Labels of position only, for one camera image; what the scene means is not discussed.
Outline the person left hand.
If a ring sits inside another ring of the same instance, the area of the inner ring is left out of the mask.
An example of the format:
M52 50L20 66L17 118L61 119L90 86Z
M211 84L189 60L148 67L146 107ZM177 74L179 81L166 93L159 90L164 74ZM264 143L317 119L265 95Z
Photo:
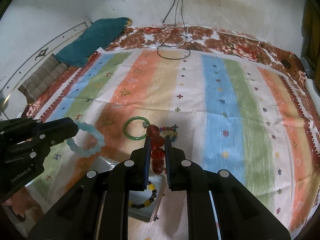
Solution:
M38 222L44 215L42 207L31 196L30 192L25 186L13 194L1 205L7 206L10 212L19 222L24 222L26 220L26 212L28 210L31 211L31 217L35 222Z

